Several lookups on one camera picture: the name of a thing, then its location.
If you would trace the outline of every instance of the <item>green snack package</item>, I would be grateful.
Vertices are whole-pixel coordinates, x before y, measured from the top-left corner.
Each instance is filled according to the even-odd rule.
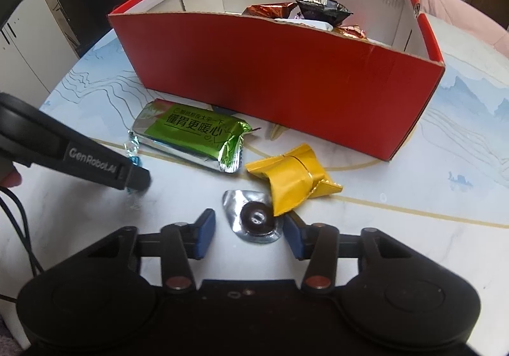
[[[234,116],[163,99],[147,104],[132,130],[142,144],[228,173],[239,169],[243,136],[253,131]]]

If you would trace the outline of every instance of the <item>cabinet door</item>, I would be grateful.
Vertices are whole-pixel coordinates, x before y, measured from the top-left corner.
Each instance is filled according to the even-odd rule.
[[[6,28],[43,85],[52,91],[78,61],[45,0],[24,0]]]
[[[47,89],[6,34],[6,28],[0,33],[0,68],[0,91],[14,95],[36,108],[49,96]]]

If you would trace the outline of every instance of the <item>yellow package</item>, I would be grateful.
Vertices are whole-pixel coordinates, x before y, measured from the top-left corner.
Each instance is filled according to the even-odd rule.
[[[251,162],[246,169],[257,177],[269,178],[274,216],[301,205],[307,198],[339,193],[311,147],[302,144],[286,154]]]

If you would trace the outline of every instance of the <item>marble tabletop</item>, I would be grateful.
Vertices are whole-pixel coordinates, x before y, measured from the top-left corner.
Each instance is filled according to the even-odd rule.
[[[379,228],[467,279],[482,301],[469,344],[483,356],[503,356],[509,350],[509,61],[469,34],[429,20],[446,72],[390,163],[249,116],[244,118],[261,129],[246,139],[244,160],[308,143],[345,189],[306,201],[297,209],[302,219],[349,234]],[[210,109],[146,90],[112,31],[70,70],[41,109],[122,151],[134,117],[154,98]],[[156,232],[173,222],[192,222],[213,208],[213,242],[204,260],[192,262],[198,283],[204,278],[302,280],[306,263],[293,258],[284,239],[263,246],[241,241],[222,210],[225,191],[268,191],[265,181],[245,170],[219,174],[146,149],[141,157],[153,178],[141,198],[38,166],[19,168],[24,183],[15,192],[26,207],[42,266],[57,264],[121,226]],[[31,277],[30,266],[8,220],[0,226],[0,292],[16,296]],[[144,259],[142,275],[160,285],[158,266],[158,259]],[[356,272],[355,260],[339,260],[337,284]],[[0,303],[0,312],[26,346],[14,306]]]

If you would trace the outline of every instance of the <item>red box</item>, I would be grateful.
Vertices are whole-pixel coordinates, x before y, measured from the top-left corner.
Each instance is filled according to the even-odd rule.
[[[417,0],[337,0],[372,42],[238,15],[283,1],[131,0],[109,18],[147,88],[390,160],[445,69]]]

